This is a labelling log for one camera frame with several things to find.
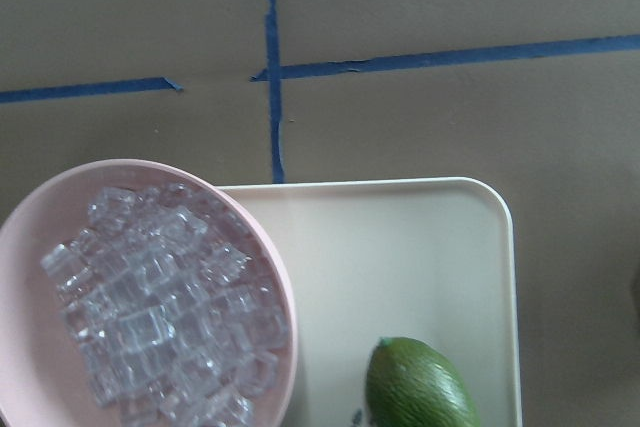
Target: blue tape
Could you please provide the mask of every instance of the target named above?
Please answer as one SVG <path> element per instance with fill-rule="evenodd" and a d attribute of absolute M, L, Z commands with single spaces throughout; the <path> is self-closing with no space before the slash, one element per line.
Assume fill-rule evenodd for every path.
<path fill-rule="evenodd" d="M 640 35 L 626 35 L 467 50 L 450 50 L 427 54 L 395 55 L 390 57 L 375 57 L 368 60 L 285 65 L 282 66 L 280 75 L 282 79 L 300 79 L 344 74 L 347 72 L 379 72 L 639 49 Z M 270 67 L 267 67 L 267 69 L 252 77 L 252 80 L 254 82 L 266 81 L 269 76 L 269 69 Z"/>
<path fill-rule="evenodd" d="M 119 80 L 116 82 L 100 82 L 97 84 L 77 84 L 64 85 L 60 87 L 11 90 L 0 92 L 0 104 L 165 89 L 173 89 L 177 92 L 183 90 L 182 86 L 167 79 L 166 77 L 149 77 L 146 79 Z"/>
<path fill-rule="evenodd" d="M 269 120 L 271 126 L 271 169 L 273 183 L 284 183 L 284 167 L 280 146 L 280 127 L 282 125 L 282 81 L 280 70 L 280 42 L 278 39 L 278 16 L 276 0 L 269 1 L 269 10 L 265 15 L 265 35 L 267 42 L 267 70 L 265 80 L 269 82 Z"/>

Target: white tray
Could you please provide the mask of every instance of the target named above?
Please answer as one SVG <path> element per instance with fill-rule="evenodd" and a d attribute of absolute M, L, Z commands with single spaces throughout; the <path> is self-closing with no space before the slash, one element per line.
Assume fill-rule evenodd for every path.
<path fill-rule="evenodd" d="M 509 211 L 467 178 L 226 187 L 291 276 L 300 363 L 284 427 L 348 427 L 382 336 L 458 367 L 484 426 L 522 424 Z"/>

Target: rectangular white tray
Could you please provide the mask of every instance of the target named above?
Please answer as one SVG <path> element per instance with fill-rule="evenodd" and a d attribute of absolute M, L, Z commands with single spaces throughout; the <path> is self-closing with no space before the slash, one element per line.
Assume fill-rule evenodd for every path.
<path fill-rule="evenodd" d="M 493 189 L 441 178 L 223 190 L 291 277 L 300 361 L 283 427 L 348 427 L 383 336 L 452 360 L 483 425 L 521 425 L 512 223 Z"/>

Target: green fruit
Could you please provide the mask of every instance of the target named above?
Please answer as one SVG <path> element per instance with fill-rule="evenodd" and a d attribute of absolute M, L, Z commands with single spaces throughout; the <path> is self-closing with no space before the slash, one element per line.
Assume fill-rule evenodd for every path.
<path fill-rule="evenodd" d="M 365 398 L 377 427 L 480 425 L 453 364 L 419 340 L 380 340 L 369 361 Z"/>

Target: pile of ice cubes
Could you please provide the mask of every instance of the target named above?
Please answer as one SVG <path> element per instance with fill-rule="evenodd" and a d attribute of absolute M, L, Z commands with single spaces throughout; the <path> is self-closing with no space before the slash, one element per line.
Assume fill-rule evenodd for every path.
<path fill-rule="evenodd" d="M 88 227 L 42 259 L 98 405 L 122 425 L 248 427 L 289 326 L 260 244 L 184 184 L 106 187 Z"/>

